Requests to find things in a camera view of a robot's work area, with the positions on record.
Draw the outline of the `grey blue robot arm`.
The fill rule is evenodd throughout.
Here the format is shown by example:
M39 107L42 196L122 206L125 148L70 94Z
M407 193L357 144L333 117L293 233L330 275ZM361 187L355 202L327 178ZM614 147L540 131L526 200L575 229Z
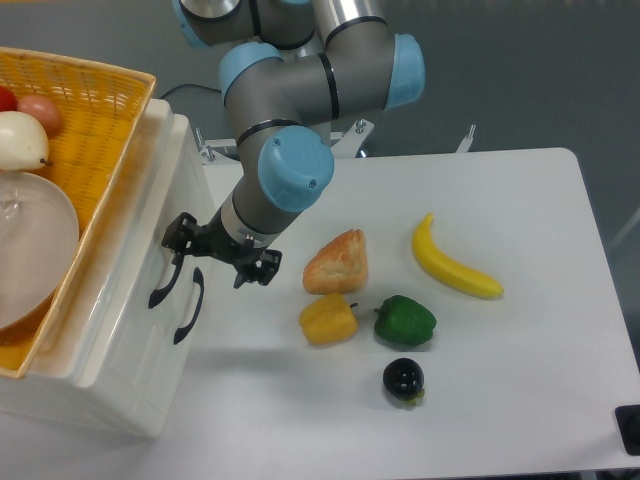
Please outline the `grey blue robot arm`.
M243 174L208 223L183 213L162 244L176 267L211 257L235 268L237 285L264 285L281 262L273 241L333 176L316 127L416 101L423 53L375 1L178 1L174 10L190 43L231 44L219 89Z

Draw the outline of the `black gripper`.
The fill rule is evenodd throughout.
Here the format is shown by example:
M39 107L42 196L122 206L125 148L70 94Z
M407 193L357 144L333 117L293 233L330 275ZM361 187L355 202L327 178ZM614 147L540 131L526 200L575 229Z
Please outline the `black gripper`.
M220 219L212 219L199 226L196 218L188 212L180 213L167 226L161 245L172 252L172 262L179 263L189 253L189 245L196 235L199 257L211 257L234 266L235 289L245 283L267 286L280 269L281 251L257 248L249 237L236 241L225 230Z

